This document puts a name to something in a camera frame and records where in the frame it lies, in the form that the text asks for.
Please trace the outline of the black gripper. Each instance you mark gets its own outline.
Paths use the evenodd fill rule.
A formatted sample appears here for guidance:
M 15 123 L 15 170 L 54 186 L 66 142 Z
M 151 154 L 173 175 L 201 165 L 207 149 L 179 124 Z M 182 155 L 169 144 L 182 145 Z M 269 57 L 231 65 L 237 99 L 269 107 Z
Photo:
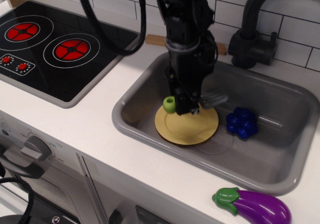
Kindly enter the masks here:
M 217 48 L 213 40 L 202 39 L 196 48 L 178 50 L 168 47 L 169 67 L 166 77 L 169 91 L 175 97 L 178 115 L 199 114 L 202 82 L 216 63 Z

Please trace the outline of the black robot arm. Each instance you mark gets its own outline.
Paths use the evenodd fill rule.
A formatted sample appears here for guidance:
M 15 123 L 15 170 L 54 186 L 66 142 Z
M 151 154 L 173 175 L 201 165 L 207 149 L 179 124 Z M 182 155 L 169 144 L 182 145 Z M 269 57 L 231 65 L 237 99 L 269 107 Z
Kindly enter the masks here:
M 214 11 L 207 0 L 157 0 L 166 26 L 165 69 L 170 94 L 178 115 L 198 114 L 202 82 L 211 74 L 219 51 L 209 27 Z

